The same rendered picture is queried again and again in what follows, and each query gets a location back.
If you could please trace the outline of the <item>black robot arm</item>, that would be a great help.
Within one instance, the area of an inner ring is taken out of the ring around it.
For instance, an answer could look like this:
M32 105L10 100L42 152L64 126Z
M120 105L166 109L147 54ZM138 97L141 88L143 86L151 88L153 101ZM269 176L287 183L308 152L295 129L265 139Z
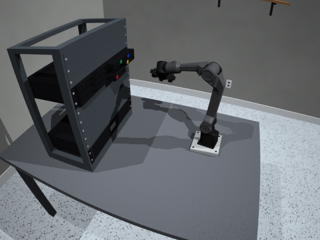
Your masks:
M181 64L176 60L172 62L158 61L156 74L159 77L164 78L169 74L180 74L181 71L197 72L199 76L213 87L206 116L202 124L199 126L201 132L200 139L197 144L214 149L219 137L219 131L215 130L217 110L226 84L221 66L217 62L209 62L210 61Z

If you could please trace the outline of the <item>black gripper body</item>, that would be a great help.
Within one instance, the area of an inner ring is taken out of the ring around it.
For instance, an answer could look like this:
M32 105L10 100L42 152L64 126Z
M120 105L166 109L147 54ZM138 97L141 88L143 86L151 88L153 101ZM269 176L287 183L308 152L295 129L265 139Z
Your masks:
M172 75L172 74L169 74L169 75L167 75L166 77L160 77L160 76L158 76L157 74L156 74L156 69L151 69L150 70L150 73L152 73L152 74L154 74L156 77L158 77L159 78L159 81L163 81L163 80L174 80L175 81L175 79L176 79L176 76L174 76L174 75Z

